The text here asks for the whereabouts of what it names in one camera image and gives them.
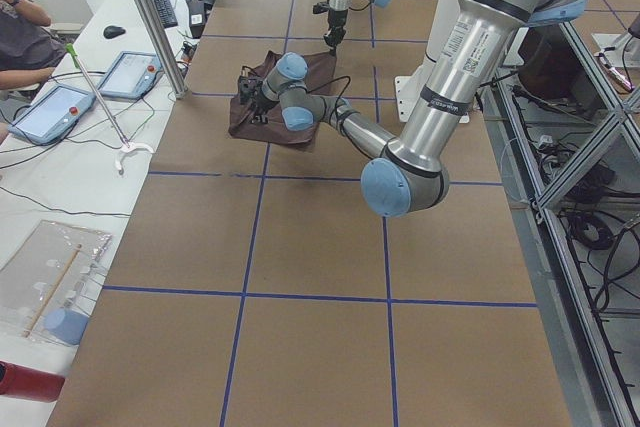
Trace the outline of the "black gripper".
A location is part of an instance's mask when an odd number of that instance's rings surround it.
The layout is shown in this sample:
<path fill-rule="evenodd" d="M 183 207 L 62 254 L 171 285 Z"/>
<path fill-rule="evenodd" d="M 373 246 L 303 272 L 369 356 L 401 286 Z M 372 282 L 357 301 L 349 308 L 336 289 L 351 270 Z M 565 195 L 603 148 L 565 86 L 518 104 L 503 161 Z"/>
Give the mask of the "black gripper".
<path fill-rule="evenodd" d="M 273 108 L 273 101 L 265 97 L 261 92 L 253 95 L 250 109 L 253 113 L 251 123 L 253 125 L 266 125 L 268 113 Z"/>
<path fill-rule="evenodd" d="M 337 58 L 337 46 L 342 42 L 346 30 L 347 11 L 346 10 L 329 10 L 328 11 L 328 31 L 323 38 L 325 43 L 331 47 L 330 54 Z"/>

